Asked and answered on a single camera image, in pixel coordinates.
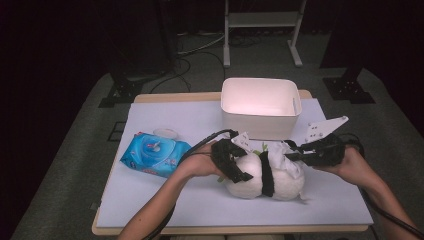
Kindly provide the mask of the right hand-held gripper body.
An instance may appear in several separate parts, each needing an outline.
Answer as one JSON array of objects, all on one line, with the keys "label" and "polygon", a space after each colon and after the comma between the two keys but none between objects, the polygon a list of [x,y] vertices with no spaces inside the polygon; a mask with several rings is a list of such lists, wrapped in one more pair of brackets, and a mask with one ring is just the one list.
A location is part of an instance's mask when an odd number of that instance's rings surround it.
[{"label": "right hand-held gripper body", "polygon": [[344,144],[334,131],[348,120],[347,116],[342,116],[308,124],[303,144],[304,162],[308,166],[335,166],[341,162]]}]

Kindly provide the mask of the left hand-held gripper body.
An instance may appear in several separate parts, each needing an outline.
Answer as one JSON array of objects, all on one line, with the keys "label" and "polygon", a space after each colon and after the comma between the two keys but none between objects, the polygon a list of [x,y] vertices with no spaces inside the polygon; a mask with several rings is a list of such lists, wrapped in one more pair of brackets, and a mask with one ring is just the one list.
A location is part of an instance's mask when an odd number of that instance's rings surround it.
[{"label": "left hand-held gripper body", "polygon": [[215,142],[211,147],[212,161],[228,179],[230,179],[230,164],[236,163],[236,158],[247,155],[247,152],[242,147],[232,142],[232,140],[238,136],[239,133],[237,131],[230,131],[229,139],[220,139],[219,141]]}]

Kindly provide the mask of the panda plush toy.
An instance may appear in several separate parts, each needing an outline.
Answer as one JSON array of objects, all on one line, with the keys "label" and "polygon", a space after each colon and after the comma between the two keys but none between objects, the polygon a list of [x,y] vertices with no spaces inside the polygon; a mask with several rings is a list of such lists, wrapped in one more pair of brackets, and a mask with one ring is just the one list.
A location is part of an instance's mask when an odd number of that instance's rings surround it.
[{"label": "panda plush toy", "polygon": [[262,152],[247,153],[235,160],[237,166],[253,178],[238,183],[225,180],[225,186],[231,195],[243,199],[267,196],[279,201],[289,201],[302,195],[305,174],[294,179],[286,171],[272,168],[268,160],[268,147],[264,145]]}]

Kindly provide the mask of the white wet wipe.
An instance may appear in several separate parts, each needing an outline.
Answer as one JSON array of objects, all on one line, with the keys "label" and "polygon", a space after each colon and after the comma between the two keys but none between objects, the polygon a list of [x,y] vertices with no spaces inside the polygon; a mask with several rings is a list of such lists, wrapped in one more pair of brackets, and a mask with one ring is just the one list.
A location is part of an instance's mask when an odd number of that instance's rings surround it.
[{"label": "white wet wipe", "polygon": [[298,179],[304,175],[302,165],[291,161],[285,156],[291,150],[286,143],[275,142],[268,147],[268,160],[272,168],[286,171],[292,178]]}]

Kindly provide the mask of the white storage bin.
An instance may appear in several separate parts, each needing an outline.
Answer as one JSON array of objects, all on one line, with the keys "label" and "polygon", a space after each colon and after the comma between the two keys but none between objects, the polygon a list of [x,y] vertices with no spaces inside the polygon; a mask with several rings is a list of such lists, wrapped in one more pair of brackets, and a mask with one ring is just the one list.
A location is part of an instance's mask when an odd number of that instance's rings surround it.
[{"label": "white storage bin", "polygon": [[255,140],[291,136],[302,112],[297,85],[285,79],[232,77],[221,90],[225,128],[247,132]]}]

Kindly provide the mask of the blue wet wipes pack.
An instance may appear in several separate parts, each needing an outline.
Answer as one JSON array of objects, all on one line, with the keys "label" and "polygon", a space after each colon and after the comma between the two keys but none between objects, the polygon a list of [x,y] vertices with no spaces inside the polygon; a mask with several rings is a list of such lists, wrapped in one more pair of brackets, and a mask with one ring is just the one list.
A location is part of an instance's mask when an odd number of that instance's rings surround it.
[{"label": "blue wet wipes pack", "polygon": [[140,133],[133,137],[120,161],[130,169],[168,178],[190,149],[184,141]]}]

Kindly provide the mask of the person's left hand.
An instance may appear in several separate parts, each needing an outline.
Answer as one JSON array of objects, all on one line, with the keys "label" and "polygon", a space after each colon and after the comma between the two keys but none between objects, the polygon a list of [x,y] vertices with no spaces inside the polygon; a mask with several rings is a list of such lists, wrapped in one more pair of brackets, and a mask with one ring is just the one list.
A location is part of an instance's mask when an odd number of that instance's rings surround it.
[{"label": "person's left hand", "polygon": [[184,180],[193,177],[204,177],[209,175],[217,175],[224,177],[224,174],[216,167],[211,158],[211,147],[214,142],[205,144],[187,157],[177,167],[175,175]]}]

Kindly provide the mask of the person's right hand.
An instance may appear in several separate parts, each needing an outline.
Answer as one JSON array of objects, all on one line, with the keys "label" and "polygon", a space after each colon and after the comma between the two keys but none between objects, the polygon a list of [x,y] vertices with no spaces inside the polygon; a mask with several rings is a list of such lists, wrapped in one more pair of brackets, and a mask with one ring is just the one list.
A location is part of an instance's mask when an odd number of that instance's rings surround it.
[{"label": "person's right hand", "polygon": [[377,192],[385,187],[384,181],[370,167],[359,151],[351,146],[345,148],[344,158],[340,164],[317,167],[317,170],[335,174],[346,182],[369,192]]}]

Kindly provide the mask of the white metal stand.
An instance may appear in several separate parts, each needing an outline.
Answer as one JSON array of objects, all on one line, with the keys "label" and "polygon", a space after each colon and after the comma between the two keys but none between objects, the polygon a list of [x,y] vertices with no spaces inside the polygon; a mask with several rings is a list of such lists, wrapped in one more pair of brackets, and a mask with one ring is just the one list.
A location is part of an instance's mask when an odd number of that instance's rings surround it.
[{"label": "white metal stand", "polygon": [[292,27],[292,37],[287,41],[294,65],[302,67],[303,63],[296,48],[300,28],[302,25],[307,0],[301,0],[299,9],[290,12],[253,12],[253,13],[231,13],[229,11],[229,0],[225,0],[224,9],[224,44],[223,44],[223,66],[231,65],[229,34],[235,28],[277,28]]}]

